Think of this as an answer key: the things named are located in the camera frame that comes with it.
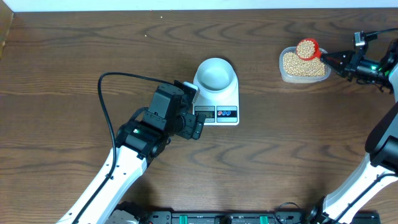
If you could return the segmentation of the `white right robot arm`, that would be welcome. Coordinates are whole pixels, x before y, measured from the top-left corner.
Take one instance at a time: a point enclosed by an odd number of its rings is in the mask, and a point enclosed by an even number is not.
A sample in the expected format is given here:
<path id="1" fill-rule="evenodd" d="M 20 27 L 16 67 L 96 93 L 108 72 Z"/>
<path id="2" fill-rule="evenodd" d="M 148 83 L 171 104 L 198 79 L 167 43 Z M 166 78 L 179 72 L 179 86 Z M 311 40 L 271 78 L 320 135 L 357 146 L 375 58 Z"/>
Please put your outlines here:
<path id="1" fill-rule="evenodd" d="M 377 84 L 397 94 L 397 41 L 380 61 L 365 58 L 367 42 L 357 40 L 355 50 L 322 54 L 321 61 L 338 75 Z M 357 212 L 379 191 L 397 181 L 397 106 L 394 105 L 369 134 L 365 156 L 334 192 L 321 198 L 306 223 L 351 223 Z"/>

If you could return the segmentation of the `red plastic measuring scoop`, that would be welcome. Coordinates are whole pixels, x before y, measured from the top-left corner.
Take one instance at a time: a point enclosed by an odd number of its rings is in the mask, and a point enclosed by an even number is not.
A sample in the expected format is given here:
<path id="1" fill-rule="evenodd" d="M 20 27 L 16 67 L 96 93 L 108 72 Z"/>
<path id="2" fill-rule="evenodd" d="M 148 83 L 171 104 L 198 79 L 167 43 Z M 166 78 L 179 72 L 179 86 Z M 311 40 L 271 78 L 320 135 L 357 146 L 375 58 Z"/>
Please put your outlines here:
<path id="1" fill-rule="evenodd" d="M 297 44 L 296 48 L 297 56 L 305 61 L 320 58 L 321 52 L 318 42 L 315 39 L 303 39 Z"/>

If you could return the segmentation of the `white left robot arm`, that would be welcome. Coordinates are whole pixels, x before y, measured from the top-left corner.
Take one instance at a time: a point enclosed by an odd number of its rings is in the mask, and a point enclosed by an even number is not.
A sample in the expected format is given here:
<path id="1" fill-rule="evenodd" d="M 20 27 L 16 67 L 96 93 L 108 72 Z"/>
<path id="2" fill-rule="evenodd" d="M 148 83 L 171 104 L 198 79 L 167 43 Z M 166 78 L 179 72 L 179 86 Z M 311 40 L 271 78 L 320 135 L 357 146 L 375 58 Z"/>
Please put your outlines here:
<path id="1" fill-rule="evenodd" d="M 191 114 L 200 89 L 189 82 L 160 84 L 148 107 L 138 109 L 115 137 L 102 168 L 59 223 L 106 223 L 128 188 L 178 135 L 199 139 L 205 117 Z"/>

